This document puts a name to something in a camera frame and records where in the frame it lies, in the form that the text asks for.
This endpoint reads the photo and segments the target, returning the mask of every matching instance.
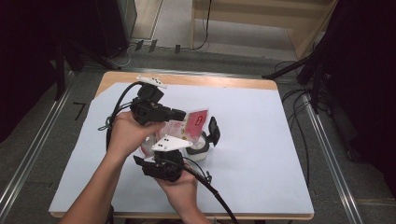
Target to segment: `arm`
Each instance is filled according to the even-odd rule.
[[[197,205],[197,180],[186,171],[176,182],[156,179],[183,223],[210,223]]]
[[[105,223],[126,158],[163,126],[164,123],[141,126],[130,112],[120,113],[114,120],[105,157],[60,223]]]

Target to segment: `hand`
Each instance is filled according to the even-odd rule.
[[[180,215],[184,223],[209,223],[197,205],[197,180],[187,171],[181,173],[176,182],[155,180],[161,186],[169,203]]]
[[[114,119],[107,153],[126,159],[142,145],[146,137],[158,132],[164,126],[164,122],[142,126],[134,120],[131,112],[119,113]]]

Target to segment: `left hand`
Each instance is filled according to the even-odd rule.
[[[164,122],[142,126],[134,119],[131,112],[119,113],[114,119],[107,153],[126,159],[142,145],[146,137],[158,132],[164,126]]]

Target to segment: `table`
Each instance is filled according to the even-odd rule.
[[[138,75],[104,74],[49,208],[53,216],[61,217],[67,211],[104,157],[106,132],[99,132],[97,128],[104,124],[120,94]],[[160,101],[163,105],[183,110],[207,107],[209,115],[216,117],[221,138],[199,164],[213,175],[212,186],[238,219],[307,220],[313,217],[312,203],[274,81],[140,75],[158,77],[168,84]],[[137,90],[132,88],[125,99],[131,101]],[[143,175],[132,157],[122,169],[112,204],[115,217],[178,218],[158,184]],[[198,186],[198,206],[207,217],[229,219],[202,185]]]
[[[302,59],[326,30],[336,4],[337,0],[215,0],[210,20],[286,28],[297,58]],[[209,0],[192,1],[191,48],[194,21],[206,20],[208,7]]]

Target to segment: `white sheet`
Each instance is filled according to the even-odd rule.
[[[106,132],[97,129],[128,85],[116,83],[92,101],[50,212],[65,212],[90,180],[106,151]],[[135,98],[137,90],[132,88],[123,102]],[[213,175],[212,186],[235,214],[314,214],[278,91],[168,85],[163,92],[160,103],[165,106],[208,107],[209,116],[216,118],[221,138],[199,164]],[[112,204],[116,212],[175,213],[132,156]],[[202,185],[198,205],[204,213],[225,213]]]

